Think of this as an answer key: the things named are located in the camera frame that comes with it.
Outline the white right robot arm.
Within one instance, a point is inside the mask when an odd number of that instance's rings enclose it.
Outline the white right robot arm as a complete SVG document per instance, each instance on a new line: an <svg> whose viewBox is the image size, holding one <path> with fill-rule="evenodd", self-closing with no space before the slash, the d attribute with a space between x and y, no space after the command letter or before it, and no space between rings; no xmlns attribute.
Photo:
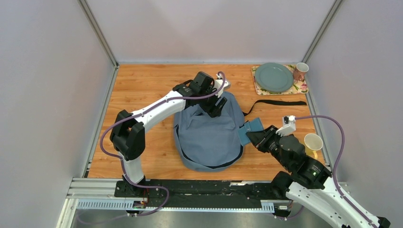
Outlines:
<svg viewBox="0 0 403 228"><path fill-rule="evenodd" d="M273 125L261 131L246 130L251 144L270 153L285 169L272 181L277 199L296 200L334 228L388 228L390 221L360 206L318 160L306 155L294 135L281 136Z"/></svg>

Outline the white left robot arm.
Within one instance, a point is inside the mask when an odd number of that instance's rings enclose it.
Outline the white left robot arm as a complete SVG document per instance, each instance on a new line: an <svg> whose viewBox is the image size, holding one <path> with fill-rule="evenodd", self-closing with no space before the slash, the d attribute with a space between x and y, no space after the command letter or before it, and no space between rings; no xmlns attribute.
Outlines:
<svg viewBox="0 0 403 228"><path fill-rule="evenodd" d="M131 113L122 110L117 115L108 131L118 152L115 156L121 162L123 177L128 182L126 189L133 197L140 197L145 191L141 154L145 150L146 133L167 117L194 105L199 105L212 118L220 116L227 102L221 95L229 87L223 72L219 71L217 77L212 78L200 71L194 79L174 86L151 105Z"/></svg>

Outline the blue-grey student backpack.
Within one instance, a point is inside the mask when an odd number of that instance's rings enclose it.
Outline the blue-grey student backpack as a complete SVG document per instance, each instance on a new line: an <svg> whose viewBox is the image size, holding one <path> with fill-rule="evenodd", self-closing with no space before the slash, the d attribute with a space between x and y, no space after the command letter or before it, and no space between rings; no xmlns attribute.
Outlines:
<svg viewBox="0 0 403 228"><path fill-rule="evenodd" d="M175 146L183 164L194 171L219 172L236 163L244 154L238 130L248 113L235 96L224 92L227 102L221 116L212 118L199 105L190 106L173 117Z"/></svg>

